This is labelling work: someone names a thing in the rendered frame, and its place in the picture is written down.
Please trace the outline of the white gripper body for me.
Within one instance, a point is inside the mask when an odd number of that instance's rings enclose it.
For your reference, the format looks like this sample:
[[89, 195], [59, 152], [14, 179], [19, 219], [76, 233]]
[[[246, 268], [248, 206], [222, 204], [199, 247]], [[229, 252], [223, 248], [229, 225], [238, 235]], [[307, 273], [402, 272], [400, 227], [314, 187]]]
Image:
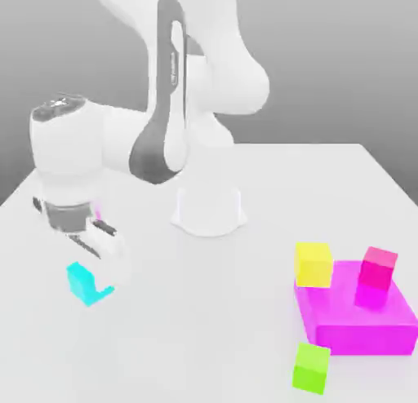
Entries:
[[87, 257], [78, 262], [93, 274], [96, 287], [119, 287], [129, 282], [131, 254], [121, 234], [110, 235], [97, 227], [89, 227], [67, 238], [87, 252]]

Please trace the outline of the small cyan cube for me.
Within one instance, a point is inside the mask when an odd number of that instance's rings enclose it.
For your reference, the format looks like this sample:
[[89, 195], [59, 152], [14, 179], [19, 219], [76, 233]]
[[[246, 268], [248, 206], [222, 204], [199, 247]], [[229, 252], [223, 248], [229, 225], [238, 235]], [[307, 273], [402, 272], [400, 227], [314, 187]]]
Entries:
[[79, 262], [70, 264], [66, 272], [70, 291], [88, 307], [114, 292], [113, 286], [97, 290], [94, 275]]

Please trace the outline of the small yellow cube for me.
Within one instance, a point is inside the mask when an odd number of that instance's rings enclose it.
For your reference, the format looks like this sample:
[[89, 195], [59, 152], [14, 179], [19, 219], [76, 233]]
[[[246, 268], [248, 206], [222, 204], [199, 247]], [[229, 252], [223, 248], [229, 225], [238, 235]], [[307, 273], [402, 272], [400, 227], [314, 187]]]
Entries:
[[299, 287], [329, 288], [333, 271], [333, 258], [327, 243], [298, 241], [294, 269]]

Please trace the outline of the small green cube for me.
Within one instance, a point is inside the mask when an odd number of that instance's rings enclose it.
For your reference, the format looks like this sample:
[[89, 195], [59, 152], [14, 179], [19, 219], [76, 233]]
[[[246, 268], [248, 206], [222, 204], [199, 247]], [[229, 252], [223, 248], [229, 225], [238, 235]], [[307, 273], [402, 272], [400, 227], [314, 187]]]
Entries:
[[331, 349], [299, 343], [292, 375], [292, 386], [318, 395], [324, 393]]

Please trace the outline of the small pink cube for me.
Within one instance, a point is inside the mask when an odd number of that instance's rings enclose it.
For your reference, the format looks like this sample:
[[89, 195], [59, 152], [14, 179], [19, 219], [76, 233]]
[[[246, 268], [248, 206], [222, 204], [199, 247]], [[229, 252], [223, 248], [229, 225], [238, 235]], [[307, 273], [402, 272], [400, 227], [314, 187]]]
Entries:
[[387, 291], [391, 285], [398, 254], [369, 246], [362, 259], [358, 283]]

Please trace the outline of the large magenta box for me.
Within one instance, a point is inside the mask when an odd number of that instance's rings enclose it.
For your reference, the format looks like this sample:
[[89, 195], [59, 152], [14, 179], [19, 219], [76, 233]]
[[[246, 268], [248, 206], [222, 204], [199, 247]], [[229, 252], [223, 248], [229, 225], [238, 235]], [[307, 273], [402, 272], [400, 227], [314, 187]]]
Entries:
[[418, 339], [418, 318], [397, 285], [387, 299], [358, 286], [359, 261], [336, 261], [331, 286], [294, 286], [309, 343], [333, 356], [410, 356]]

